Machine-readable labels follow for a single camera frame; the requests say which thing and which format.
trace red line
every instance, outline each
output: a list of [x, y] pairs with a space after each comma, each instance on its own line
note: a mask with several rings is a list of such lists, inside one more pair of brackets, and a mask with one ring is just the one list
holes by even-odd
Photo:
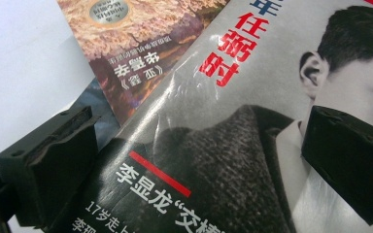
[[170, 176], [166, 175], [164, 172], [159, 170], [159, 168], [155, 167], [153, 164], [151, 164], [147, 159], [139, 155], [135, 151], [131, 151], [129, 155], [137, 161], [139, 164], [150, 170], [152, 173], [156, 174], [159, 178], [161, 178], [163, 181], [177, 189], [177, 191], [181, 192], [185, 197], [189, 197], [190, 190], [184, 187], [182, 184], [178, 183], [174, 179], [172, 179]]

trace man's hair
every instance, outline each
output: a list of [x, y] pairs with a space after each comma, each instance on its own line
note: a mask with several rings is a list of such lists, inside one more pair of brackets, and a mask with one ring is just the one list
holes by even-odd
[[318, 54], [334, 72], [354, 60], [373, 58], [373, 8], [353, 6], [329, 18]]

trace magazine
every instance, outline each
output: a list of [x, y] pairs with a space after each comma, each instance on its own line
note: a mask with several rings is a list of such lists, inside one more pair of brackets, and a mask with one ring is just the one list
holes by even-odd
[[373, 232], [373, 187], [335, 190], [302, 150], [316, 113], [373, 131], [373, 3], [230, 1], [44, 229]]
[[119, 124], [228, 0], [58, 0]]

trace white background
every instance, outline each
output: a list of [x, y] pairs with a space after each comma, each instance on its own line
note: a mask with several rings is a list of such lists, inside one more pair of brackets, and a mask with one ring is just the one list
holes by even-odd
[[[67, 108], [93, 78], [55, 0], [0, 1], [0, 151]], [[14, 218], [11, 225], [40, 232]]]

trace magazine cover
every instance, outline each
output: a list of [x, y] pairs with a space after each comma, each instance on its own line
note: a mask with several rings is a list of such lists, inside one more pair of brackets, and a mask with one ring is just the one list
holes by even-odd
[[228, 0], [58, 0], [119, 124]]
[[[304, 152], [319, 129], [316, 151], [341, 151], [330, 161]], [[373, 1], [233, 0], [43, 229], [373, 232], [360, 146], [373, 148]]]

